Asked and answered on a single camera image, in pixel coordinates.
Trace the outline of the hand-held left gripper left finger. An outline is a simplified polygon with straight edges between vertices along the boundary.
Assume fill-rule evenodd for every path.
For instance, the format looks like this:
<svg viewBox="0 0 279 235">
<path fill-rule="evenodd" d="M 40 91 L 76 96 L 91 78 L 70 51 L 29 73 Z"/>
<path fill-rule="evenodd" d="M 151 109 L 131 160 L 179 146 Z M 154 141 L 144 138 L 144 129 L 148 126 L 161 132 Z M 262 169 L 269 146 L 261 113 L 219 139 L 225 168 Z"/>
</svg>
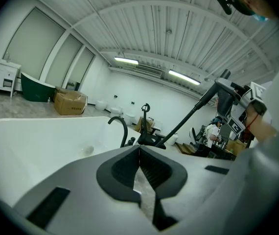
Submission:
<svg viewBox="0 0 279 235">
<path fill-rule="evenodd" d="M 79 159 L 30 189 L 14 209 L 52 235 L 156 235 L 133 190 L 138 167 L 138 146 Z"/>
</svg>

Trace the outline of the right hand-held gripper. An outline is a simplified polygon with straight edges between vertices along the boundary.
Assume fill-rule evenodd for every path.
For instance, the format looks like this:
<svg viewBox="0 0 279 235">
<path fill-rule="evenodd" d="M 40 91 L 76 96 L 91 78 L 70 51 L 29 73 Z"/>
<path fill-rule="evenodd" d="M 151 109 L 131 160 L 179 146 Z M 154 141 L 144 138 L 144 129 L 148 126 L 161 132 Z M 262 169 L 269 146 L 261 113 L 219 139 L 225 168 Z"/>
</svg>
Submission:
<svg viewBox="0 0 279 235">
<path fill-rule="evenodd" d="M 225 78 L 217 78 L 215 84 L 221 88 L 218 91 L 217 112 L 225 118 L 225 122 L 235 134 L 246 129 L 246 109 L 249 105 L 252 105 L 259 115 L 265 114 L 267 107 L 261 98 L 264 87 L 255 82 L 241 87 Z"/>
</svg>

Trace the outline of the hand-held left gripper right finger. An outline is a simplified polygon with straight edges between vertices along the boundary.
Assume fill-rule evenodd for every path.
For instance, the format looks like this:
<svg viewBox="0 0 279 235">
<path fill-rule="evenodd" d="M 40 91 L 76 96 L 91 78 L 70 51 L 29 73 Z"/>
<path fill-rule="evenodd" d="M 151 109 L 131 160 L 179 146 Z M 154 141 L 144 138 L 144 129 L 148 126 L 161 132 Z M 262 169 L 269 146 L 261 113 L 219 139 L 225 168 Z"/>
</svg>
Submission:
<svg viewBox="0 0 279 235">
<path fill-rule="evenodd" d="M 140 146 L 142 171 L 155 191 L 154 221 L 139 231 L 223 231 L 230 207 L 224 181 L 232 161 Z"/>
</svg>

